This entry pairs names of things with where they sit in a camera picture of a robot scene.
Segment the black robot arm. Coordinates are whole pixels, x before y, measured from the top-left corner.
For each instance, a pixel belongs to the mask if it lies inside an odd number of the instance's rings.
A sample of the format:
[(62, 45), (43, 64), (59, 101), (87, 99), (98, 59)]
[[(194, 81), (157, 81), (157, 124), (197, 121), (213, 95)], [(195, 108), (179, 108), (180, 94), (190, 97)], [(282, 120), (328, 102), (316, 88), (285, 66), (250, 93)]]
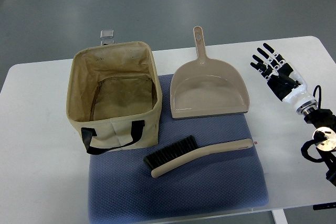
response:
[[(326, 179), (335, 185), (335, 115), (329, 109), (310, 109), (304, 116), (308, 124), (312, 124), (316, 130), (312, 139), (301, 147), (302, 156), (313, 163), (325, 163), (328, 171)], [(315, 146), (319, 158), (312, 157), (308, 150)]]

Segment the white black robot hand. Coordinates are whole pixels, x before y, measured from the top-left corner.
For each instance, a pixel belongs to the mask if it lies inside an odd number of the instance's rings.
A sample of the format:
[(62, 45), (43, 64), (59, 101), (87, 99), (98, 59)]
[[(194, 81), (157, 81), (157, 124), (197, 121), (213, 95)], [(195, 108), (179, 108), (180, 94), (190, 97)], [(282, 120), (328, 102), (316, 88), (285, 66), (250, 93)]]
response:
[(262, 57), (253, 55), (250, 65), (267, 81), (281, 101), (290, 104), (298, 114), (307, 115), (318, 108), (318, 102), (307, 90), (307, 83), (296, 69), (270, 45), (257, 48)]

